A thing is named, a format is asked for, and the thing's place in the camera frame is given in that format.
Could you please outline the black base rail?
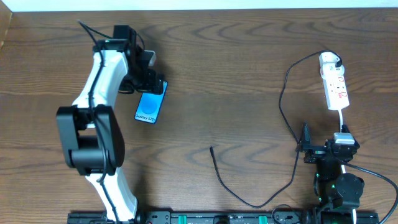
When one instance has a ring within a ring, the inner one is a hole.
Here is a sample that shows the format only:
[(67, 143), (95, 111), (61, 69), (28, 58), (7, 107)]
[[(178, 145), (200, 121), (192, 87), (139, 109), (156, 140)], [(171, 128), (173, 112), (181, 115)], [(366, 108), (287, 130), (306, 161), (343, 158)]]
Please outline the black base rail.
[[(177, 213), (169, 211), (155, 211), (138, 214), (135, 220), (120, 221), (120, 223), (145, 224), (270, 224), (270, 223), (352, 223), (351, 215), (339, 213), (324, 213), (324, 219), (316, 221), (305, 212), (276, 211), (269, 213)], [(103, 213), (69, 213), (68, 224), (84, 223), (116, 223), (106, 219)], [(379, 223), (376, 213), (357, 213), (356, 223)]]

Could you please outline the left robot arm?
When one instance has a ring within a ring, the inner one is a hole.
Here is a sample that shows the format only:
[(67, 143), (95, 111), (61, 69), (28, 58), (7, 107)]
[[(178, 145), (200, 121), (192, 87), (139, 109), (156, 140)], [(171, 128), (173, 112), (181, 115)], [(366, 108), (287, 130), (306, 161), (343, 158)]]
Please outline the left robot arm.
[(117, 95), (138, 92), (133, 118), (157, 122), (168, 83), (153, 66), (156, 53), (129, 25), (93, 41), (93, 66), (78, 98), (56, 120), (65, 163), (97, 191), (103, 212), (71, 212), (68, 223), (147, 223), (122, 168), (125, 142), (114, 113)]

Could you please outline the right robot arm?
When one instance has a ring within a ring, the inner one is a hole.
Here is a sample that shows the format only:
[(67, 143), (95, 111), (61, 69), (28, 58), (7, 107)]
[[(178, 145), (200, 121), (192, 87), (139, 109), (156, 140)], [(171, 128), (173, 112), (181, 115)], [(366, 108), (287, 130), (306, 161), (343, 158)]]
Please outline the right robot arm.
[(319, 205), (304, 211), (302, 223), (355, 224), (358, 221), (356, 209), (360, 206), (364, 180), (348, 173), (344, 166), (359, 148), (345, 124), (341, 132), (322, 146), (312, 144), (308, 124), (303, 124), (296, 151), (305, 154), (305, 163), (316, 165), (313, 189)]

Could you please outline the blue screen Samsung smartphone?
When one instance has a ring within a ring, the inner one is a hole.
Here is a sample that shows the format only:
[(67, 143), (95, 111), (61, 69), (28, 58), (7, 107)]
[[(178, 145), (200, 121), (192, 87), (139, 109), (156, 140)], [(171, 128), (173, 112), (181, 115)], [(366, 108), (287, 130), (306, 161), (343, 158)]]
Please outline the blue screen Samsung smartphone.
[(143, 93), (141, 95), (134, 119), (145, 123), (155, 124), (159, 117), (167, 87), (168, 82), (163, 82), (164, 91), (161, 95)]

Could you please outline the white power strip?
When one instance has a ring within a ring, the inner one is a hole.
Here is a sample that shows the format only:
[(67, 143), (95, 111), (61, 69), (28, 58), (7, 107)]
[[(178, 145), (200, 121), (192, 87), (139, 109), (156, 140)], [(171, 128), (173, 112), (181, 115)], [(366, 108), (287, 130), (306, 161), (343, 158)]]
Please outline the white power strip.
[(320, 69), (325, 89), (325, 98), (329, 110), (338, 111), (349, 106), (348, 91), (345, 83), (345, 68), (324, 65)]

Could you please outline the white USB charger adapter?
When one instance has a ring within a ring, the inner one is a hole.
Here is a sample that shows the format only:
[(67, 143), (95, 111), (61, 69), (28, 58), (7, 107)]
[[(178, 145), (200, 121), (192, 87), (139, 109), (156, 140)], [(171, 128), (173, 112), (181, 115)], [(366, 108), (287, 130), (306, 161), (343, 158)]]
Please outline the white USB charger adapter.
[(320, 74), (323, 79), (328, 79), (332, 76), (342, 76), (345, 69), (342, 59), (332, 52), (323, 52), (319, 55)]

